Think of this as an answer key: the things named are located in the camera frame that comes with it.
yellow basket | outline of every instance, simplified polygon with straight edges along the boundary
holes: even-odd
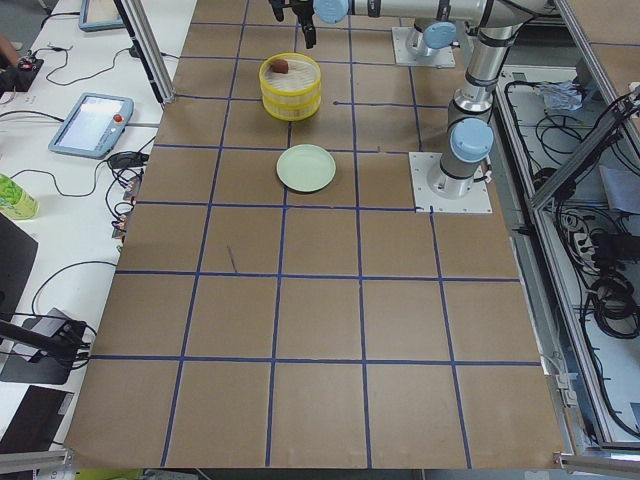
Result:
[[[274,60],[286,60],[289,72],[271,70]],[[320,108],[320,67],[310,57],[299,53],[280,53],[267,58],[260,66],[262,105],[279,120],[309,118]]]

round plate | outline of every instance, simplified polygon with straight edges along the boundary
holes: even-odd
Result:
[[[336,162],[329,152],[316,145],[296,145],[278,159],[278,177],[298,192],[315,192],[326,187],[336,173]]]

power adapter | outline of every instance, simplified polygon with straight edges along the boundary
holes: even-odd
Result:
[[[107,162],[113,170],[122,170],[124,168],[143,167],[149,155],[141,152],[119,152],[109,157]]]

white desk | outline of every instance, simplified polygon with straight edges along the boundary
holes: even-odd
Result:
[[[81,0],[60,0],[54,13],[78,11],[80,3]],[[144,6],[160,49],[179,56],[195,0],[146,0]],[[51,18],[36,39],[34,49],[49,43],[65,48],[73,46],[69,52],[69,66],[54,76],[59,82],[95,73],[111,65],[115,52],[131,46],[126,30],[85,33],[78,28],[77,17]],[[135,110],[131,122],[159,123],[162,109],[155,100],[142,64],[128,53],[119,56],[115,69],[66,87],[45,79],[47,73],[64,62],[64,54],[43,51],[39,57],[45,64],[30,91],[19,93],[13,101],[1,105],[0,113],[29,109],[65,117],[83,92],[92,91],[132,98]],[[166,64],[173,76],[177,60],[167,58]],[[9,96],[5,94],[2,100],[6,101]],[[27,168],[45,170],[56,176],[63,192],[89,192],[97,160],[55,154],[47,149],[59,125],[37,116],[15,115],[0,119],[0,172],[13,175]],[[155,128],[129,126],[114,151],[138,150],[155,133]],[[147,146],[144,152],[148,153],[150,149],[151,146]],[[89,260],[118,261],[118,241],[111,238],[113,217],[105,204],[105,193],[112,181],[109,168],[102,165],[95,192],[88,197],[69,198],[56,192],[47,175],[28,172],[16,178],[16,182],[40,202],[40,210],[34,219],[19,222],[19,226],[38,241],[39,248],[17,311],[29,312],[36,290],[67,265]],[[122,195],[123,190],[115,186],[109,195],[110,205],[121,200]],[[82,265],[66,270],[42,291],[36,311],[46,313],[55,307],[97,329],[113,272],[113,267],[108,265]],[[18,324],[23,320],[23,317],[14,319]],[[10,342],[5,341],[0,350],[6,352],[10,346]],[[48,386],[76,393],[58,430],[55,439],[58,442],[64,440],[68,431],[83,378],[84,369],[80,369],[71,372],[65,385]],[[6,431],[27,388],[27,384],[0,383],[0,436]]]

person's arm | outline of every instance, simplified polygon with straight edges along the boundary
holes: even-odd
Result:
[[[2,55],[9,65],[13,65],[14,67],[18,66],[18,61],[20,60],[20,54],[13,48],[11,42],[4,36],[0,34],[0,55]]]

